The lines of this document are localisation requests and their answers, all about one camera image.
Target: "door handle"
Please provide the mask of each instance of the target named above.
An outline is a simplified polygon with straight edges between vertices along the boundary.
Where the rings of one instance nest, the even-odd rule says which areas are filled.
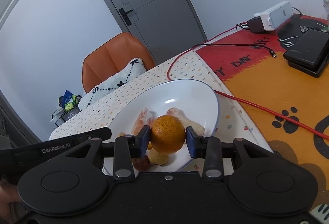
[[[129,17],[128,17],[128,13],[131,13],[133,12],[134,10],[129,10],[127,12],[124,11],[123,8],[119,9],[119,13],[121,14],[122,18],[124,19],[124,21],[126,22],[127,26],[130,26],[131,25],[131,21],[129,20]]]

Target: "orange chair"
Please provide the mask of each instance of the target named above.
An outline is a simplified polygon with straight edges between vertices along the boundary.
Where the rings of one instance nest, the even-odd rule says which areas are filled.
[[[155,66],[145,46],[137,38],[124,32],[90,53],[82,64],[82,85],[85,92],[90,92],[96,85],[121,71],[133,58],[142,59],[146,70]]]

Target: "gray door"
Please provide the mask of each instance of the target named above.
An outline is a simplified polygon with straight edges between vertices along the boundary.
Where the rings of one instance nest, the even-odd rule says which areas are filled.
[[[187,0],[111,0],[129,32],[160,64],[205,41]]]

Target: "plate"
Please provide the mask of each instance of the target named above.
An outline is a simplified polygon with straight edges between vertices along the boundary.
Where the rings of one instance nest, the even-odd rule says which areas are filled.
[[[153,119],[177,107],[187,118],[205,128],[204,136],[211,136],[218,123],[219,103],[213,89],[202,81],[178,79],[154,86],[129,102],[111,122],[112,137],[104,142],[113,142],[120,132],[130,134],[136,118],[145,107],[152,112]],[[167,164],[151,166],[148,171],[174,172],[191,161],[187,146],[184,145],[178,152],[169,155]],[[113,158],[104,159],[104,168],[112,175]]]

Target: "pillow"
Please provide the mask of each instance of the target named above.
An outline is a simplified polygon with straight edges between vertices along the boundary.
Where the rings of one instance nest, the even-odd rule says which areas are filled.
[[[89,93],[87,93],[80,100],[79,109],[81,111],[86,109],[94,102],[145,72],[146,69],[143,65],[143,61],[139,58],[132,59],[124,69],[109,77],[98,86],[95,86]]]

